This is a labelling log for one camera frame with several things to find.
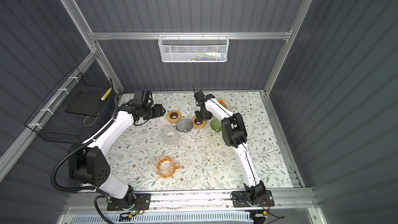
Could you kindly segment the green glass dripper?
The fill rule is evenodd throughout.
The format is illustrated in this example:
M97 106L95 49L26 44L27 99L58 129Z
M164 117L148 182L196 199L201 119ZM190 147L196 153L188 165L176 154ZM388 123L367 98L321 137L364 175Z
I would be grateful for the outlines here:
M222 131L222 126L221 126L221 121L217 118L214 118L210 122L210 127L212 130L214 130L216 133Z

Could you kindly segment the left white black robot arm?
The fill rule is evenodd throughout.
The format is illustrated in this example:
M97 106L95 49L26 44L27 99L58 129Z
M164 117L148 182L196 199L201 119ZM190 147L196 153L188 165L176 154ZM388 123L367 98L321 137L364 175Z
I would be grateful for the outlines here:
M161 104L138 106L124 103L117 108L116 116L83 144L85 148L68 158L69 177L94 187L96 192L107 196L119 208L130 209L136 205L134 190L110 171L106 154L119 136L130 126L164 116Z

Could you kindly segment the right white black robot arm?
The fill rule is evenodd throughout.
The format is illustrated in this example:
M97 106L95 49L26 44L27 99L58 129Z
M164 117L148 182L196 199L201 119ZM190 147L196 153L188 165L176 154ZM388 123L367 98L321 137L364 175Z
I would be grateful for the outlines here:
M266 195L266 187L260 179L247 147L247 130L240 113L233 113L221 105L212 94L203 91L194 93L195 116L199 121L216 117L221 123L221 132L225 144L232 147L237 156L244 177L246 200L251 205L259 205Z

